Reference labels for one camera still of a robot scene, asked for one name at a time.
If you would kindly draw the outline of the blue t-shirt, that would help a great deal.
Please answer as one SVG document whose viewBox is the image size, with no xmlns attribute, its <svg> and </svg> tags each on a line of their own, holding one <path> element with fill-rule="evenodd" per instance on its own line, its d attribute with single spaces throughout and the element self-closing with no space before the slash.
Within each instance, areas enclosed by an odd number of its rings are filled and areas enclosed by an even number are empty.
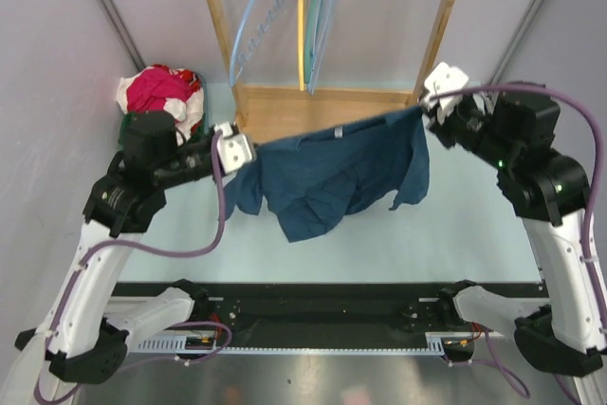
<svg viewBox="0 0 607 405">
<path fill-rule="evenodd" d="M 430 155 L 418 108 L 271 141 L 226 185 L 226 214 L 277 217 L 291 242 L 323 236 L 347 216 L 395 193 L 416 205 L 430 187 Z"/>
</svg>

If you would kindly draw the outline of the light blue wire hanger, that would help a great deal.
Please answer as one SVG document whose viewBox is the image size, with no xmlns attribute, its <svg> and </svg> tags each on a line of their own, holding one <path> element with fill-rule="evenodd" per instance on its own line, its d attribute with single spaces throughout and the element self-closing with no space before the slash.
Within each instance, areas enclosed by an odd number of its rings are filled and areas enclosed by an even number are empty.
<svg viewBox="0 0 607 405">
<path fill-rule="evenodd" d="M 331 28 L 333 26 L 335 13 L 337 11 L 338 0 L 322 0 L 321 16 L 319 20 L 319 28 L 317 32 L 317 40 L 315 46 L 315 62 L 312 72 L 311 83 L 306 86 L 306 90 L 310 95 L 315 93 L 318 79 L 321 73 L 322 60 L 325 50 L 328 45 Z"/>
</svg>

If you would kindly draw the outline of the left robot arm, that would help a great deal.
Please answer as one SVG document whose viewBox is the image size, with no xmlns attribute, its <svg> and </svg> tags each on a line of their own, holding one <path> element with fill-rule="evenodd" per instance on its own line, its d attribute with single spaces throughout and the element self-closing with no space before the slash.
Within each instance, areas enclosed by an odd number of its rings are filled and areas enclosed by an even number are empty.
<svg viewBox="0 0 607 405">
<path fill-rule="evenodd" d="M 254 155 L 247 138 L 229 122 L 190 142 L 166 112 L 130 119 L 106 174 L 86 201 L 80 242 L 57 298 L 36 328 L 17 337 L 20 354 L 5 382 L 6 394 L 23 399 L 38 387 L 44 371 L 66 383 L 103 383 L 132 345 L 174 324 L 196 329 L 208 321 L 209 305 L 183 282 L 169 286 L 132 316 L 108 318 L 104 311 L 133 252 L 190 259 L 218 247 L 227 215 L 223 178 L 232 170 L 230 160 L 241 152 Z M 141 237 L 166 205 L 167 190 L 206 177 L 214 181 L 218 199 L 217 229 L 210 243 L 183 251 L 142 244 Z"/>
</svg>

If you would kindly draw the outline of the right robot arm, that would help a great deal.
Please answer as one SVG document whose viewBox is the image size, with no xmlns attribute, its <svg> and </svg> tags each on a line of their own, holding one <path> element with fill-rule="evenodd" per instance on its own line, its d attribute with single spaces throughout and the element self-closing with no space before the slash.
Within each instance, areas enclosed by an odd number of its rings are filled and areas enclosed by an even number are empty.
<svg viewBox="0 0 607 405">
<path fill-rule="evenodd" d="M 534 306 L 471 281 L 442 291 L 439 322 L 459 330 L 468 322 L 510 336 L 536 370 L 586 377 L 603 366 L 606 327 L 597 299 L 604 283 L 590 272 L 583 220 L 590 184 L 582 166 L 552 142 L 561 109 L 542 91 L 502 91 L 488 112 L 471 95 L 448 114 L 425 102 L 429 130 L 447 148 L 460 145 L 493 166 L 497 186 L 522 221 L 549 302 Z"/>
</svg>

